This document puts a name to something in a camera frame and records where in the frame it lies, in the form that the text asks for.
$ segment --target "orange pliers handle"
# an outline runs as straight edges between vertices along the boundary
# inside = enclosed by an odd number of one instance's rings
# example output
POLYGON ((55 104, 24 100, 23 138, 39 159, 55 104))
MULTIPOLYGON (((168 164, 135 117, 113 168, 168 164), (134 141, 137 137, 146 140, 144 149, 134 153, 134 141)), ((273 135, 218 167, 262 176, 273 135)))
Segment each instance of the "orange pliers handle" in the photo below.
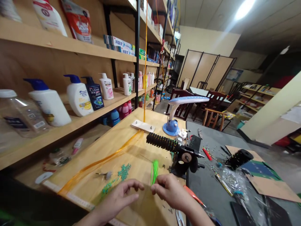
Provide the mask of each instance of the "orange pliers handle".
POLYGON ((189 187, 187 187, 186 185, 183 186, 186 191, 188 191, 188 193, 202 206, 204 206, 206 208, 206 206, 204 205, 204 203, 194 194, 194 192, 192 190, 190 190, 189 187))

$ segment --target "human hand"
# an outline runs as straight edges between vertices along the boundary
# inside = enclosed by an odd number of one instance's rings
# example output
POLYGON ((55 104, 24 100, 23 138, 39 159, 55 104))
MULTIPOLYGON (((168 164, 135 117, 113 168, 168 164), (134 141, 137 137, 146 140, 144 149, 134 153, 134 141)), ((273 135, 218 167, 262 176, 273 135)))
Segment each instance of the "human hand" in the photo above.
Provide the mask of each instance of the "human hand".
POLYGON ((165 200, 170 207, 180 210, 186 214, 192 203, 195 203, 191 195, 180 184, 173 174, 157 176, 155 184, 151 186, 152 194, 157 194, 165 200))
POLYGON ((94 209, 93 212, 99 214, 100 225, 105 225, 108 221, 116 217, 124 207, 138 200, 138 193, 128 195, 131 188, 134 188, 135 191, 139 189, 144 190, 143 184, 138 180, 129 179, 123 181, 94 209))

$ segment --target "person's right hand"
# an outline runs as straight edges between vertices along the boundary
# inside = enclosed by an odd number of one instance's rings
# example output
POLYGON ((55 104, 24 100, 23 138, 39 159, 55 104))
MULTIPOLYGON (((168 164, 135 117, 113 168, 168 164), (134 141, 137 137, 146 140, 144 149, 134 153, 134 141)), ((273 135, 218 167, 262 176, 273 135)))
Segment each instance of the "person's right hand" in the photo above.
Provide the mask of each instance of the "person's right hand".
POLYGON ((157 176, 155 184, 151 186, 152 194, 157 194, 162 200, 165 200, 170 207, 186 212, 195 200, 180 184, 173 174, 157 176))

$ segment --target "blue bottle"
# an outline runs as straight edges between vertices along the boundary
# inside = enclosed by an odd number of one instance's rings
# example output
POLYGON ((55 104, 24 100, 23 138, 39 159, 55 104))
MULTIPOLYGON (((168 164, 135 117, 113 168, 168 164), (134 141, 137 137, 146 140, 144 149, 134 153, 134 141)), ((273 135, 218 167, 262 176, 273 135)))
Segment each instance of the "blue bottle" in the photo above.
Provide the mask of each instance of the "blue bottle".
POLYGON ((104 104, 103 98, 101 96, 100 85, 94 83, 93 78, 90 76, 84 76, 82 78, 85 78, 87 80, 86 88, 91 100, 93 110, 96 111, 98 109, 103 108, 104 104))
POLYGON ((111 119, 112 119, 112 126, 115 126, 118 122, 120 122, 119 113, 116 109, 111 111, 111 119))

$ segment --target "black spring coil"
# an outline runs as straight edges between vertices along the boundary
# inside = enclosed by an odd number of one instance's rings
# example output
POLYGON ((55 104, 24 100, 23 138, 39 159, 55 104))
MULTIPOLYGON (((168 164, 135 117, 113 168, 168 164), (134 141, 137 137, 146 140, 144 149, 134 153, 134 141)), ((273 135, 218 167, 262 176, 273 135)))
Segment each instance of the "black spring coil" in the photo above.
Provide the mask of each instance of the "black spring coil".
POLYGON ((172 140, 167 137, 162 137, 160 135, 157 135, 155 133, 150 133, 146 137, 146 142, 149 144, 152 144, 154 146, 163 148, 170 152, 176 152, 178 147, 178 142, 175 140, 172 140))

